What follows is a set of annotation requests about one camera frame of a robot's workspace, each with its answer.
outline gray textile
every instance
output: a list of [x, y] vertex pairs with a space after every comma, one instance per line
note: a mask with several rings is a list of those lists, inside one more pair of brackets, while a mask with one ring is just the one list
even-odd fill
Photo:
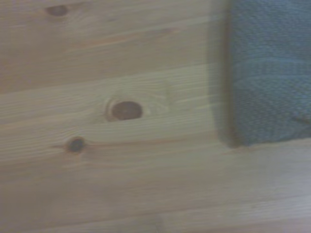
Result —
[[245, 145], [311, 136], [311, 0], [232, 0], [231, 86]]

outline wood grain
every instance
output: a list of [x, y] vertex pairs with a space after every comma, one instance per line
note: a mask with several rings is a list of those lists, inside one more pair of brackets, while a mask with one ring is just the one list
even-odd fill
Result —
[[228, 7], [1, 1], [0, 232], [309, 232], [311, 140], [231, 147]]

